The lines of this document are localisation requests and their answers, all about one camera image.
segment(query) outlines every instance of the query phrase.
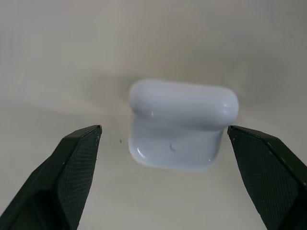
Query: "white plastic object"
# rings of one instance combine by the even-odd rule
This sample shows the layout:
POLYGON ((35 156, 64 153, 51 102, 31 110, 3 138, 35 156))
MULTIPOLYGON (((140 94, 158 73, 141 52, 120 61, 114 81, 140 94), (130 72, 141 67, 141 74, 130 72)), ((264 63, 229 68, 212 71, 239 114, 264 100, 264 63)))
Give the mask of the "white plastic object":
POLYGON ((142 80, 130 89, 129 150, 146 166, 206 170, 224 128, 238 114, 236 94, 219 86, 142 80))

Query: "white background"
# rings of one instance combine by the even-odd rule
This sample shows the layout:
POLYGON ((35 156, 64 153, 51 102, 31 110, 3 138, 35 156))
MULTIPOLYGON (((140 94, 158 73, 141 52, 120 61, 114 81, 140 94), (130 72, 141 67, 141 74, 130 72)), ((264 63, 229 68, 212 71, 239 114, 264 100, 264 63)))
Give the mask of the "white background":
POLYGON ((228 86, 237 125, 307 163, 306 12, 305 0, 2 0, 0 212, 62 137, 101 124, 80 230, 264 230, 226 133, 209 172, 143 167, 127 95, 142 78, 228 86))

